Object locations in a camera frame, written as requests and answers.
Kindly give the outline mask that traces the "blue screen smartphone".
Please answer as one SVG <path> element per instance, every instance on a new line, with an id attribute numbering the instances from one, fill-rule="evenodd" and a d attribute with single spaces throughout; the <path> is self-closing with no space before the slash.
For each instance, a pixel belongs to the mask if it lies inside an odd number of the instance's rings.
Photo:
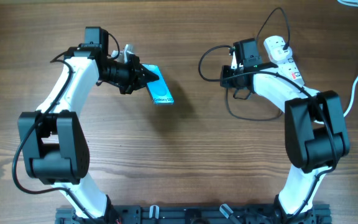
<path id="1" fill-rule="evenodd" d="M 157 65 L 144 64 L 144 67 L 156 74 L 159 79 L 147 84 L 147 90 L 155 105 L 172 105 L 174 99 Z"/>

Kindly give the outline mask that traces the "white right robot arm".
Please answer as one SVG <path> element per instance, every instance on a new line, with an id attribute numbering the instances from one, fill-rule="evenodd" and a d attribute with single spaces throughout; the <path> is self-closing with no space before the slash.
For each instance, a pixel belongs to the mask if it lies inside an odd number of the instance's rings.
<path id="1" fill-rule="evenodd" d="M 317 217 L 313 197 L 324 177 L 350 150 L 341 100 L 334 91 L 308 88 L 289 43 L 274 35 L 264 40 L 264 63 L 254 38 L 235 42 L 231 65 L 222 68 L 224 88 L 245 89 L 268 99 L 285 115 L 285 149 L 291 162 L 284 188 L 275 199 L 280 223 Z"/>

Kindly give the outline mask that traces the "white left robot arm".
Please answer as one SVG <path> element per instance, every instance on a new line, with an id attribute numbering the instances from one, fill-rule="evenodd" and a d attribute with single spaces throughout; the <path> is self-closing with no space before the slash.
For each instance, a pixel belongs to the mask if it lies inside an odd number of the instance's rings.
<path id="1" fill-rule="evenodd" d="M 73 205 L 78 223 L 121 223 L 110 198 L 90 176 L 90 150 L 79 115 L 93 85 L 108 83 L 123 95 L 162 80 L 127 50 L 108 52 L 108 31 L 86 27 L 85 41 L 52 59 L 63 70 L 47 99 L 18 119 L 20 144 L 12 162 L 15 186 L 27 194 L 60 191 Z"/>

